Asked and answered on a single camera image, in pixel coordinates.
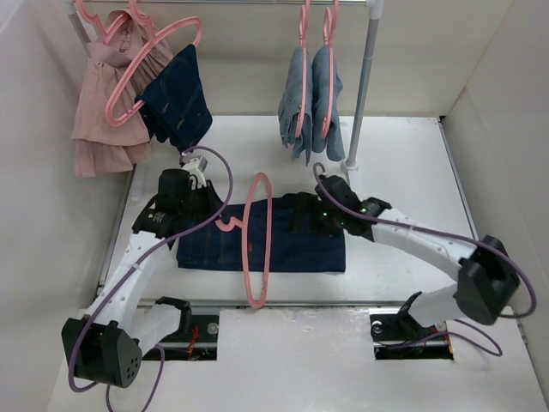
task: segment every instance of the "pink blouse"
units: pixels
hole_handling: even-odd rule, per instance
[[[109,26],[127,10],[113,11]],[[106,102],[137,53],[147,43],[147,31],[132,19],[121,26],[108,45],[101,40],[86,45],[90,58],[82,83],[72,138],[76,140],[75,173],[83,178],[101,172],[126,172],[151,155],[147,127],[137,113],[119,127],[105,119]],[[115,106],[115,116],[127,112],[136,95],[172,61],[173,54],[162,40],[137,68]]]

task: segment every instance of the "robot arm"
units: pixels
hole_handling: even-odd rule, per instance
[[[221,200],[203,175],[206,164],[199,156],[181,169],[168,169],[161,174],[159,192],[137,218],[122,260],[105,288],[83,318],[71,318],[63,327],[67,361],[87,319],[139,257],[163,239],[182,232],[190,222],[203,221],[220,209]],[[161,298],[148,313],[135,318],[137,305],[158,262],[166,258],[172,246],[173,243],[162,246],[148,256],[106,303],[80,347],[76,377],[126,388],[134,381],[142,357],[154,345],[177,330],[189,331],[192,313],[183,300]]]
[[[505,262],[476,245],[414,231],[413,227],[424,225],[389,203],[375,197],[361,201],[338,176],[322,179],[328,193],[350,210],[372,218],[409,224],[411,228],[351,216],[333,205],[317,187],[326,225],[342,227],[351,235],[401,249],[439,268],[455,282],[434,292],[413,294],[397,314],[378,315],[383,320],[377,319],[377,334],[383,329],[392,336],[384,340],[414,339],[418,337],[418,331],[455,318],[469,317],[481,324],[495,323],[520,284],[516,273]],[[503,244],[496,238],[486,236],[482,242],[506,254]]]

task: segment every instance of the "clothes rack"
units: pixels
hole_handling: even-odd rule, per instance
[[[76,33],[82,43],[89,41],[85,27],[82,25],[80,16],[75,7],[74,0],[61,0],[65,6],[67,15],[76,30]],[[371,65],[373,62],[374,47],[376,44],[377,27],[383,13],[384,0],[340,0],[340,5],[366,6],[370,9],[368,22],[368,31],[365,42],[365,52],[362,60],[362,69],[360,71],[359,92],[357,96],[357,105],[354,112],[353,132],[351,135],[351,144],[348,150],[347,158],[341,163],[341,169],[348,173],[359,169],[356,161],[357,150],[359,148],[360,129],[366,95],[368,93],[368,84],[370,82]],[[87,0],[86,3],[127,3],[127,0]],[[301,0],[142,0],[143,4],[291,4],[301,5]],[[330,5],[332,0],[311,0],[311,5]]]

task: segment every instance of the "jeans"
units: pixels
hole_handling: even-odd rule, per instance
[[[273,238],[271,272],[344,272],[345,238],[316,233],[315,213],[303,213],[296,221],[294,207],[298,195],[273,199]],[[244,205],[231,205],[223,212],[223,221],[231,216],[242,219]],[[248,226],[250,271],[263,272],[265,260],[267,201],[254,202]],[[221,232],[215,223],[179,240],[178,266],[202,270],[242,270],[241,230]]]
[[[149,137],[170,140],[179,152],[195,146],[212,125],[198,73],[196,48],[186,46],[136,97],[145,106],[140,110]]]

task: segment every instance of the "pink hanger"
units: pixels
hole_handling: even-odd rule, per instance
[[[340,1],[334,0],[334,16],[329,7],[324,11],[324,27],[323,37],[324,44],[328,45],[329,49],[329,96],[328,96],[328,111],[327,116],[323,120],[323,129],[321,136],[323,139],[328,135],[329,124],[332,121],[332,110],[334,107],[334,34],[335,26],[337,25],[337,17],[340,14]]]
[[[257,184],[260,180],[263,180],[267,186],[267,231],[265,233],[265,263],[263,264],[261,296],[259,300],[255,300],[251,293],[250,265],[248,261],[248,223],[250,221],[251,204],[254,201],[254,194],[256,193]],[[222,232],[231,232],[235,227],[239,227],[242,230],[240,248],[242,250],[242,271],[244,272],[246,297],[248,298],[251,307],[254,309],[261,309],[267,301],[268,273],[271,261],[271,240],[273,238],[273,185],[268,176],[265,173],[260,172],[254,178],[250,191],[248,192],[246,205],[244,206],[242,221],[233,216],[228,224],[224,223],[221,219],[215,221],[215,224]]]
[[[194,46],[198,46],[200,44],[200,40],[202,38],[202,21],[198,17],[188,17],[186,19],[176,21],[175,23],[172,23],[171,25],[164,27],[159,32],[156,32],[154,29],[153,19],[150,15],[144,15],[142,14],[139,9],[137,8],[137,0],[130,0],[130,12],[131,16],[137,23],[139,23],[141,26],[145,27],[148,31],[149,35],[149,41],[146,45],[143,46],[143,48],[137,53],[136,58],[131,62],[130,66],[128,66],[128,69],[124,72],[124,75],[120,79],[120,82],[118,82],[118,85],[115,87],[114,91],[112,92],[112,95],[107,101],[106,108],[105,108],[105,117],[108,124],[111,126],[121,126],[122,124],[126,123],[128,119],[139,112],[139,109],[143,107],[145,104],[142,100],[138,101],[134,104],[134,106],[126,113],[124,113],[119,118],[114,117],[114,106],[116,105],[118,99],[120,99],[120,96],[122,95],[122,92],[124,91],[124,88],[130,81],[130,78],[135,73],[137,66],[143,61],[143,59],[147,56],[147,54],[153,50],[153,48],[160,43],[161,40],[163,40],[166,36],[169,36],[176,30],[179,30],[181,27],[189,26],[191,24],[196,24],[198,26],[198,31],[196,33],[195,41],[192,42]]]
[[[107,45],[111,39],[114,33],[117,32],[117,30],[127,21],[130,19],[130,16],[127,13],[122,13],[115,21],[112,22],[112,24],[109,26],[109,28],[105,28],[103,25],[103,22],[101,21],[100,17],[98,15],[90,15],[87,10],[86,6],[84,5],[84,0],[76,0],[76,8],[78,9],[78,12],[80,13],[82,19],[87,21],[89,24],[92,24],[96,26],[101,34],[101,42],[104,45]]]
[[[305,6],[301,6],[299,12],[299,45],[301,45],[301,51],[303,52],[303,84],[301,85],[301,104],[299,105],[298,123],[295,128],[295,136],[301,136],[301,130],[303,129],[303,121],[305,119],[305,102],[307,91],[307,29],[309,28],[309,7],[311,6],[311,0],[305,0]]]

